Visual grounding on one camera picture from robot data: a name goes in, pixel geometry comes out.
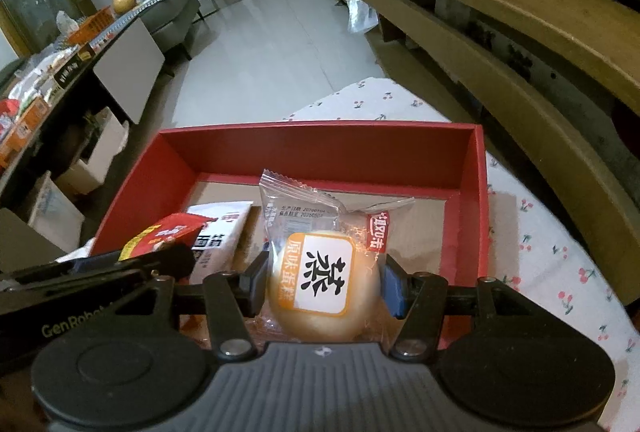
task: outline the orange basket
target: orange basket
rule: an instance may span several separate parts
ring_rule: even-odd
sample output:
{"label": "orange basket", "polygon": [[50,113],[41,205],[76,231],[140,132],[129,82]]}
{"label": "orange basket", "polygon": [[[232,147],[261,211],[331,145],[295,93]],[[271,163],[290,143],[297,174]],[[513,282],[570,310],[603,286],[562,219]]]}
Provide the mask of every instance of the orange basket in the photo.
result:
{"label": "orange basket", "polygon": [[68,37],[71,45],[86,44],[96,38],[103,30],[107,29],[113,23],[113,15],[108,7],[102,8],[95,15],[91,15],[87,20],[82,22],[78,31],[74,31]]}

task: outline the cherry print tablecloth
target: cherry print tablecloth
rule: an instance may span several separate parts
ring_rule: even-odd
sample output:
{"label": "cherry print tablecloth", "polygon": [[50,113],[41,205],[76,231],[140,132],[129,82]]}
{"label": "cherry print tablecloth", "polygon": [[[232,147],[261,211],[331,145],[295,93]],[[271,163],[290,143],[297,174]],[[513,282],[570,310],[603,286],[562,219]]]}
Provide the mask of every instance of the cherry print tablecloth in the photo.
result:
{"label": "cherry print tablecloth", "polygon": [[[449,120],[394,81],[367,78],[284,120]],[[564,226],[489,153],[490,270],[598,343],[616,367],[600,425],[640,432],[640,336],[622,304]]]}

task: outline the red label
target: red label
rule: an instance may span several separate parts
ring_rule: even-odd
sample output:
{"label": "red label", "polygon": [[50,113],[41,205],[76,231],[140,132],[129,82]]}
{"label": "red label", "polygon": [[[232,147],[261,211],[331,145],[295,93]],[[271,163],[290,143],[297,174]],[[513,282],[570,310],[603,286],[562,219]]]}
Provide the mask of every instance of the red label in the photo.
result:
{"label": "red label", "polygon": [[389,235],[389,212],[367,214],[367,250],[385,253]]}

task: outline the red snack package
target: red snack package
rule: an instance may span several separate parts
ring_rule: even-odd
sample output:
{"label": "red snack package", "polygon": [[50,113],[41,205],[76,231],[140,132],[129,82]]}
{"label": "red snack package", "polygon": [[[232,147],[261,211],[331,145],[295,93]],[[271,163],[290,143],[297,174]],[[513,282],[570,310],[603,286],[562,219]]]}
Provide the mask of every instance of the red snack package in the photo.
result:
{"label": "red snack package", "polygon": [[118,260],[155,252],[176,242],[191,247],[201,229],[211,220],[211,218],[194,214],[180,213],[166,216],[125,244]]}

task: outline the white floor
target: white floor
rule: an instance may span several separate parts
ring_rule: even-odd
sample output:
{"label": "white floor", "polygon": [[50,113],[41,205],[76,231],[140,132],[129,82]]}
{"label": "white floor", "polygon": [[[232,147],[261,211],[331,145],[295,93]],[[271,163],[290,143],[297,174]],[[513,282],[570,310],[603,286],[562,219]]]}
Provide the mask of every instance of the white floor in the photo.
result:
{"label": "white floor", "polygon": [[198,22],[191,53],[159,93],[159,128],[279,120],[383,76],[336,0],[242,0]]}

